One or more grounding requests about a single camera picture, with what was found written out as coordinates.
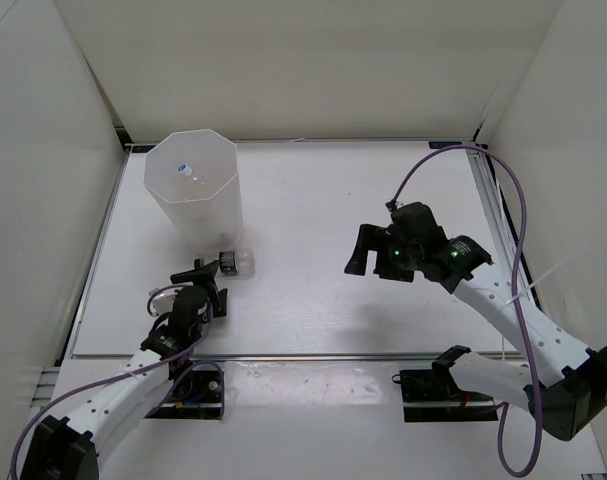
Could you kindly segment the black label plastic bottle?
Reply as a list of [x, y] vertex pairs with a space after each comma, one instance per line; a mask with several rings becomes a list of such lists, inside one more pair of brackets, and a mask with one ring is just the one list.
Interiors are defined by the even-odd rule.
[[224, 276], [251, 276], [255, 272], [254, 253], [241, 248], [222, 251], [218, 255], [219, 270]]

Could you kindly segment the clear unlabelled plastic bottle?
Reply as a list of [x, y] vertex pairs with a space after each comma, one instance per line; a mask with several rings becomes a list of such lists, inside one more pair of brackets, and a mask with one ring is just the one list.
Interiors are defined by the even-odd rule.
[[186, 184], [197, 185], [199, 188], [203, 188], [206, 185], [204, 179], [189, 164], [180, 164], [176, 169], [176, 173]]

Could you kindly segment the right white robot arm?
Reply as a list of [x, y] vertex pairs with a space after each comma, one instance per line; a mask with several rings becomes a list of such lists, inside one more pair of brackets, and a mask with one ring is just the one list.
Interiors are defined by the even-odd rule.
[[468, 236], [447, 237], [427, 205], [396, 208], [390, 218], [386, 227], [360, 226], [345, 273], [364, 275], [370, 253], [381, 279], [411, 282], [420, 273], [480, 314], [529, 363], [505, 365], [455, 345], [432, 363], [438, 396], [453, 400], [474, 392], [505, 401], [561, 441], [607, 407], [607, 347], [590, 348], [535, 304], [517, 299], [491, 255]]

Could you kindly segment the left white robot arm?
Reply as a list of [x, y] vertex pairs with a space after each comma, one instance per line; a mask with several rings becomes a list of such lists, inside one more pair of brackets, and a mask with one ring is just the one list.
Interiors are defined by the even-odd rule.
[[121, 372], [51, 400], [28, 422], [12, 453], [12, 479], [97, 479], [119, 444], [169, 400], [189, 395], [198, 368], [224, 371], [210, 359], [193, 361], [211, 323], [227, 314], [217, 260], [197, 259], [150, 292], [154, 322]]

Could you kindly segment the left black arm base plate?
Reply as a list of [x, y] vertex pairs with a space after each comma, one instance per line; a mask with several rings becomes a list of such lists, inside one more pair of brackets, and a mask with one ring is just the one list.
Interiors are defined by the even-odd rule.
[[226, 409], [225, 387], [225, 372], [219, 362], [191, 362], [146, 419], [222, 420]]

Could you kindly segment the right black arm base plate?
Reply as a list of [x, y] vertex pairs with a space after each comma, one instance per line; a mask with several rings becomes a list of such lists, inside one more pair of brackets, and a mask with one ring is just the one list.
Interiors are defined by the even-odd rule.
[[497, 422], [498, 402], [477, 392], [448, 392], [429, 361], [402, 362], [391, 382], [399, 389], [403, 421], [419, 423]]

